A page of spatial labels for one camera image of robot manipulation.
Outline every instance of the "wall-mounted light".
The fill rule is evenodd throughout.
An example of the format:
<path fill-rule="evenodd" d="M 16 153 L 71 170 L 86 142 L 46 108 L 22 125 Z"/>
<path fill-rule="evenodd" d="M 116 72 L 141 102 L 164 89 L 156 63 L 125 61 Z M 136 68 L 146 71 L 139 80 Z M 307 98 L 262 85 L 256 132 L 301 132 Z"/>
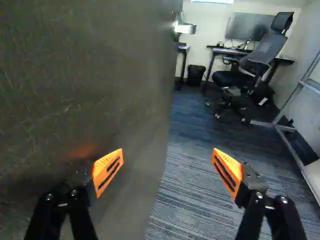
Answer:
<path fill-rule="evenodd" d="M 192 3 L 233 4 L 234 0 L 191 0 Z"/>

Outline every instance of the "white wall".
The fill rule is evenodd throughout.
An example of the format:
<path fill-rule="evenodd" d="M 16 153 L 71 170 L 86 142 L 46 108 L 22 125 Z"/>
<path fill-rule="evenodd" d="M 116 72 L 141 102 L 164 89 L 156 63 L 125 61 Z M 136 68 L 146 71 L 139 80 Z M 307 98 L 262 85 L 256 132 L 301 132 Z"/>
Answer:
<path fill-rule="evenodd" d="M 294 27 L 283 53 L 295 59 L 292 66 L 283 66 L 275 73 L 270 85 L 274 101 L 281 108 L 297 86 L 320 50 L 320 1 L 306 5 Z M 294 126 L 320 156 L 320 97 L 305 89 L 286 111 Z"/>
<path fill-rule="evenodd" d="M 278 12 L 294 12 L 293 24 L 290 30 L 287 32 L 287 36 L 290 36 L 300 14 L 301 8 L 299 6 L 293 6 L 291 0 L 277 1 L 284 1 L 286 5 L 267 4 L 258 2 L 258 0 L 235 0 L 234 4 L 232 5 L 198 2 L 191 3 L 190 0 L 185 1 L 183 3 L 183 20 L 184 22 L 197 25 L 195 35 L 182 34 L 179 40 L 180 42 L 190 45 L 190 51 L 188 53 L 186 65 L 203 65 L 208 68 L 211 58 L 211 51 L 206 48 L 206 46 L 215 45 L 219 41 L 225 41 L 226 28 L 232 12 L 266 15 L 276 15 Z M 294 0 L 293 2 L 302 3 L 304 1 Z M 175 73 L 177 77 L 180 76 L 181 67 L 182 55 L 179 54 Z M 221 57 L 217 57 L 214 61 L 212 72 L 217 70 L 225 70 L 226 67 L 227 66 L 222 63 Z"/>

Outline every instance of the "dark gray panel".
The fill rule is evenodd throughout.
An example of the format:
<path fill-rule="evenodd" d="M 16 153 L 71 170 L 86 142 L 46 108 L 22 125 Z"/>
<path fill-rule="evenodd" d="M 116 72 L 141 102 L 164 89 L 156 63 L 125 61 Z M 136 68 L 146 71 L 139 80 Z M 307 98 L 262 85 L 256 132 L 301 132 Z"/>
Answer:
<path fill-rule="evenodd" d="M 260 41 L 264 35 L 275 33 L 270 29 L 274 18 L 275 16 L 272 15 L 233 12 L 228 22 L 225 38 Z"/>
<path fill-rule="evenodd" d="M 91 216 L 100 239 L 143 238 L 166 159 L 177 2 L 2 4 L 1 239 L 23 237 L 40 194 L 117 148 L 124 167 Z"/>

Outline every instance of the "computer monitor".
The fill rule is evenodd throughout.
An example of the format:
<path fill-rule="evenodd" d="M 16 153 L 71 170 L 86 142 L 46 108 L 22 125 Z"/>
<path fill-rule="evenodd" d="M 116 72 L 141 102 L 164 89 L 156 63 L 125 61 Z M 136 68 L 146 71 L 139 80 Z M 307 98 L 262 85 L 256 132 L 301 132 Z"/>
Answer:
<path fill-rule="evenodd" d="M 270 26 L 275 16 L 233 12 L 229 18 L 225 38 L 260 41 L 264 35 L 274 33 Z"/>

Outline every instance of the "office chair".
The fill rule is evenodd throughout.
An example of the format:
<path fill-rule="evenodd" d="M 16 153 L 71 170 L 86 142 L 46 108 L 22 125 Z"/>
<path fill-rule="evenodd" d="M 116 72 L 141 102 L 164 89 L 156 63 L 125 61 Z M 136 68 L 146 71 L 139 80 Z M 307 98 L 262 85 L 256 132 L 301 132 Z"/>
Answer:
<path fill-rule="evenodd" d="M 212 75 L 213 82 L 224 91 L 214 114 L 216 119 L 221 117 L 223 111 L 231 109 L 241 117 L 243 123 L 250 123 L 248 115 L 248 108 L 252 105 L 249 103 L 250 97 L 263 83 L 262 76 L 285 45 L 288 39 L 286 32 L 293 22 L 293 15 L 293 12 L 279 12 L 271 24 L 274 33 L 265 35 L 260 44 L 248 55 L 240 60 L 231 60 L 232 64 L 237 64 L 237 68 L 241 67 L 254 76 L 234 68 L 231 71 L 216 71 Z"/>

